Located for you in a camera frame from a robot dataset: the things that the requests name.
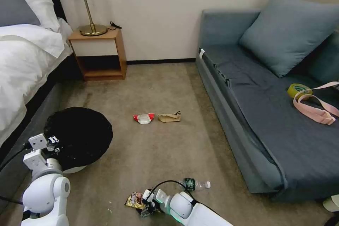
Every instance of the plastic bottle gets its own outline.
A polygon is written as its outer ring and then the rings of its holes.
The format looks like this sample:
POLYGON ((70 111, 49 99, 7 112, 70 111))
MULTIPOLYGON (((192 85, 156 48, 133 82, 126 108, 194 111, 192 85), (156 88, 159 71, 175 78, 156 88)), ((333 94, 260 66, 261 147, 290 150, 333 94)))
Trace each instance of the plastic bottle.
POLYGON ((189 191, 200 191, 211 188, 210 181, 196 181, 194 178, 184 178, 180 181, 189 191))

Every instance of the red wrapper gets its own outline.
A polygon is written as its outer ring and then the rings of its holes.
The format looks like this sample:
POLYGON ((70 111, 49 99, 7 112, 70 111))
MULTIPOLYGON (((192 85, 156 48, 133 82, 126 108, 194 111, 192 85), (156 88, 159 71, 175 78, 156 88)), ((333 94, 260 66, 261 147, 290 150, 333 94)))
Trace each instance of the red wrapper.
POLYGON ((149 124, 154 118, 154 113, 143 114, 143 115, 133 115, 133 119, 136 120, 139 124, 149 124))

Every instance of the white duvet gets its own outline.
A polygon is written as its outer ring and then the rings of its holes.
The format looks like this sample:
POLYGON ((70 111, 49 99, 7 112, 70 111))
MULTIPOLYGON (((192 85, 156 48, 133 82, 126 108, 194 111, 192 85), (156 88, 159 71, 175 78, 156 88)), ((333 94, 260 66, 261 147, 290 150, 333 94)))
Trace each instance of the white duvet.
POLYGON ((25 104, 70 54, 65 38, 35 25, 0 27, 0 146, 24 118, 25 104))

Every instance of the trash bin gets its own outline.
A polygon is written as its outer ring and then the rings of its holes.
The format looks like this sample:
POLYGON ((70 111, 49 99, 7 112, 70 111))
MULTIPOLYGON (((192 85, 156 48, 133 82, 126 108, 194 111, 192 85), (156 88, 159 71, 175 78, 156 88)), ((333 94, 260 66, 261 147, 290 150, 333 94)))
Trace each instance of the trash bin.
POLYGON ((323 203, 324 208, 330 212, 339 211, 339 195, 333 195, 326 199, 323 203))
POLYGON ((45 124, 47 138, 55 136, 59 143, 49 158, 59 161, 66 173, 77 172, 98 160, 113 138, 112 125, 100 112, 71 107, 55 112, 45 124))

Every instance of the floor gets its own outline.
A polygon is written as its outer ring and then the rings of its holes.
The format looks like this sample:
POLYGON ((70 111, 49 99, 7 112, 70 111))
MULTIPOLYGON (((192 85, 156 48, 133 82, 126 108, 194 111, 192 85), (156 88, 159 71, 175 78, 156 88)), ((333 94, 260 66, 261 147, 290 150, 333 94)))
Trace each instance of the floor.
MULTIPOLYGON (((194 63, 133 65, 125 81, 66 84, 61 107, 71 106, 103 113, 114 133, 100 160, 68 176, 72 226, 179 225, 164 214, 141 219, 124 203, 133 191, 185 177, 209 180, 211 189, 195 192, 195 198, 234 226, 321 226, 331 216, 313 201, 272 203, 247 191, 194 63), (178 110, 182 121, 176 123, 155 119, 140 125, 132 119, 133 114, 178 110)), ((173 184, 162 189, 180 191, 173 184)), ((9 205, 1 225, 19 225, 21 213, 20 206, 9 205)))

